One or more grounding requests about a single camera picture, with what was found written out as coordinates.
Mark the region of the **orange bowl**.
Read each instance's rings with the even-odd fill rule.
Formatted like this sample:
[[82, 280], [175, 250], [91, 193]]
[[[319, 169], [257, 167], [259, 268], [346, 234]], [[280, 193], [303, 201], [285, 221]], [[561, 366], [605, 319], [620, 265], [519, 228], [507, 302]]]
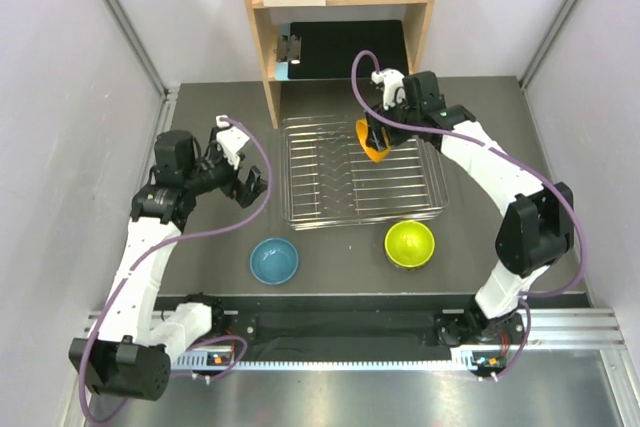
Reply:
[[356, 121], [355, 129], [360, 146], [371, 161], [379, 163], [387, 157], [390, 151], [388, 146], [386, 146], [382, 151], [379, 151], [367, 144], [369, 126], [365, 118], [361, 118]]

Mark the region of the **blue bowl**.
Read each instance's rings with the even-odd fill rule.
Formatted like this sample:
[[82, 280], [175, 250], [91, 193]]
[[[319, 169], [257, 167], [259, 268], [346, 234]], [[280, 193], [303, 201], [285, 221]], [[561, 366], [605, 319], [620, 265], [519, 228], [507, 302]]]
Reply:
[[295, 246], [283, 238], [269, 238], [252, 251], [249, 268], [260, 282], [276, 286], [291, 280], [299, 267], [299, 253]]

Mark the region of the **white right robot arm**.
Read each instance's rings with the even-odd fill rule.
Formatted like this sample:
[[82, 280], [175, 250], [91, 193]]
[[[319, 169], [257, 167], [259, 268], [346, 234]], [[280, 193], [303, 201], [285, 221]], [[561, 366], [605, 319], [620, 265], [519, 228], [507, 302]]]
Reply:
[[488, 280], [457, 317], [442, 314], [442, 343], [492, 341], [513, 316], [521, 295], [574, 245], [571, 189], [547, 188], [533, 174], [502, 158], [502, 148], [462, 105], [448, 106], [431, 72], [404, 75], [395, 69], [371, 74], [382, 101], [367, 113], [361, 145], [387, 155], [417, 136], [463, 169], [502, 216], [495, 240], [498, 258]]

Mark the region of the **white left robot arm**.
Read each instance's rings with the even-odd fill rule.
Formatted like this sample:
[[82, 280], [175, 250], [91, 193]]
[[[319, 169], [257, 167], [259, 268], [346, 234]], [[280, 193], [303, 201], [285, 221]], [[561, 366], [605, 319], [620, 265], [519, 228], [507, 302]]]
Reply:
[[246, 179], [239, 172], [248, 130], [218, 119], [207, 145], [188, 131], [157, 136], [146, 184], [134, 195], [127, 238], [107, 301], [85, 338], [76, 338], [69, 359], [83, 382], [83, 395], [156, 400], [164, 392], [172, 364], [194, 343], [216, 343], [226, 334], [220, 306], [189, 296], [173, 314], [153, 326], [152, 314], [165, 270], [177, 244], [204, 239], [185, 227], [199, 196], [222, 192], [242, 208], [267, 202], [267, 182], [257, 167]]

